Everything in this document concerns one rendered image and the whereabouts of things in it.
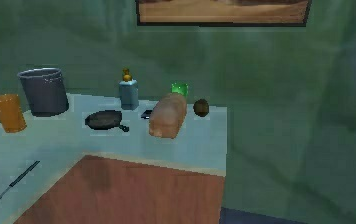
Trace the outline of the brown bread loaf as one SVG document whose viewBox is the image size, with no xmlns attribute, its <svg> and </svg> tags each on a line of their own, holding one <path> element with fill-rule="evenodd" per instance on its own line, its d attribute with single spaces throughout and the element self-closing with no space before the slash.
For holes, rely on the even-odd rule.
<svg viewBox="0 0 356 224">
<path fill-rule="evenodd" d="M 186 98 L 179 93 L 167 94 L 153 108 L 149 118 L 149 134 L 159 138 L 176 138 L 186 114 Z"/>
</svg>

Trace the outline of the green cup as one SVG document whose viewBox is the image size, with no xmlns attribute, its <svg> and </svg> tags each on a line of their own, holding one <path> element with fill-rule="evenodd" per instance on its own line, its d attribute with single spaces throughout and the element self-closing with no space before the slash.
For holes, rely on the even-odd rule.
<svg viewBox="0 0 356 224">
<path fill-rule="evenodd" d="M 188 85 L 186 83 L 172 83 L 171 92 L 179 93 L 186 97 L 188 95 Z"/>
</svg>

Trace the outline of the brown round potato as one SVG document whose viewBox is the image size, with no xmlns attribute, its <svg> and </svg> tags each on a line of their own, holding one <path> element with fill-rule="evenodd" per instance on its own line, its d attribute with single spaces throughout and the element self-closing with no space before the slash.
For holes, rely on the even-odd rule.
<svg viewBox="0 0 356 224">
<path fill-rule="evenodd" d="M 209 113 L 209 104 L 205 99 L 199 99 L 194 103 L 193 110 L 197 116 L 206 117 Z"/>
</svg>

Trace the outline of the blue soap bottle gold pump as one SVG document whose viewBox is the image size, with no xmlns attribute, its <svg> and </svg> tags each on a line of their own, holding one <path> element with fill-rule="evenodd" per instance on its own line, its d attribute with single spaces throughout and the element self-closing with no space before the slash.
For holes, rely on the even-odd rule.
<svg viewBox="0 0 356 224">
<path fill-rule="evenodd" d="M 132 78 L 128 68 L 123 69 L 122 80 L 119 82 L 119 95 L 123 110 L 135 110 L 139 106 L 138 82 Z"/>
</svg>

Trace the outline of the black frying pan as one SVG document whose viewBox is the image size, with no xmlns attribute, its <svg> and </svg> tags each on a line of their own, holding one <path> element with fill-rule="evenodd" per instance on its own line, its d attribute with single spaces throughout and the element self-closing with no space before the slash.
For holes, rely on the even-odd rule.
<svg viewBox="0 0 356 224">
<path fill-rule="evenodd" d="M 92 113 L 85 118 L 85 125 L 93 130 L 109 130 L 118 127 L 123 132 L 130 128 L 122 125 L 122 112 L 116 110 L 103 110 Z"/>
</svg>

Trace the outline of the brown counter cabinet pale top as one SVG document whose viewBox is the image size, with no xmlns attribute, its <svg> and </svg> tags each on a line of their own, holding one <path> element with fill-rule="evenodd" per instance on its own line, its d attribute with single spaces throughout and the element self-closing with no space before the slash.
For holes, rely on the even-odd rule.
<svg viewBox="0 0 356 224">
<path fill-rule="evenodd" d="M 72 94 L 67 112 L 25 116 L 25 130 L 0 126 L 0 224 L 218 224 L 226 176 L 227 110 L 189 111 L 176 138 L 149 134 L 144 100 L 118 128 L 95 131 L 85 118 L 117 110 L 114 97 Z"/>
</svg>

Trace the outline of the dark grey round pot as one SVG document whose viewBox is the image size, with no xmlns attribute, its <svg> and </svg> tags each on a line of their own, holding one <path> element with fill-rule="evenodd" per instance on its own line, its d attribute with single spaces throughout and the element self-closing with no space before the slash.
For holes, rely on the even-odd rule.
<svg viewBox="0 0 356 224">
<path fill-rule="evenodd" d="M 69 102 L 59 68 L 40 68 L 17 74 L 30 111 L 35 117 L 51 117 L 69 109 Z"/>
</svg>

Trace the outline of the orange cup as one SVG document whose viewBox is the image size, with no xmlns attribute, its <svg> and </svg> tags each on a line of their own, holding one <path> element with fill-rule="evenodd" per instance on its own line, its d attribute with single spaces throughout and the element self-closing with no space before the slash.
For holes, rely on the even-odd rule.
<svg viewBox="0 0 356 224">
<path fill-rule="evenodd" d="M 0 95 L 0 123 L 6 133 L 17 133 L 27 127 L 17 94 Z"/>
</svg>

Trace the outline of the long black thin knife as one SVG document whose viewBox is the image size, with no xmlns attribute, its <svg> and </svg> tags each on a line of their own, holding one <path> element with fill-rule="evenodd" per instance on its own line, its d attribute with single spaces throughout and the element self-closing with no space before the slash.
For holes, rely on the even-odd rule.
<svg viewBox="0 0 356 224">
<path fill-rule="evenodd" d="M 8 187 L 0 194 L 0 200 L 3 196 L 15 185 L 17 185 L 29 172 L 31 172 L 38 164 L 40 163 L 39 160 L 35 161 L 31 164 L 24 172 L 22 172 L 14 181 L 12 181 Z"/>
</svg>

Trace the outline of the framed brown wall picture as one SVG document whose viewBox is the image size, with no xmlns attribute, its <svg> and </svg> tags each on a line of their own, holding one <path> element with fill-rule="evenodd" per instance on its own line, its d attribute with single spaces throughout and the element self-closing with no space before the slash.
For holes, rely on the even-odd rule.
<svg viewBox="0 0 356 224">
<path fill-rule="evenodd" d="M 312 0 L 136 0 L 139 25 L 305 26 Z"/>
</svg>

